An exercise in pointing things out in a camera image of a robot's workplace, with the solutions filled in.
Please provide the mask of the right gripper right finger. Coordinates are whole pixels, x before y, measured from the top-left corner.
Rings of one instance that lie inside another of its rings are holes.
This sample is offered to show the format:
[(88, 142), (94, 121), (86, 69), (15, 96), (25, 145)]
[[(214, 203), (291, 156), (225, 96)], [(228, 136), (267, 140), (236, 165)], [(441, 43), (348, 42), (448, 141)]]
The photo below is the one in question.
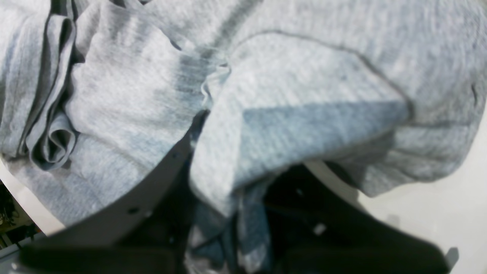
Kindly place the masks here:
[(264, 197), (275, 274), (448, 274), (440, 248), (401, 232), (334, 194), (305, 166)]

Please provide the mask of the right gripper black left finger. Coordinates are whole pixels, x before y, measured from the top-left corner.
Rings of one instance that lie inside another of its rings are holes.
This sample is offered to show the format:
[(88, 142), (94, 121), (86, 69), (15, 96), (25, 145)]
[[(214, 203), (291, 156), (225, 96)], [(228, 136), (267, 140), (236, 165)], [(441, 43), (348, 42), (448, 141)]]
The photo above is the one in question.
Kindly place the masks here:
[(21, 274), (184, 274), (184, 253), (198, 200), (189, 167), (208, 115), (134, 189), (110, 206), (24, 247)]

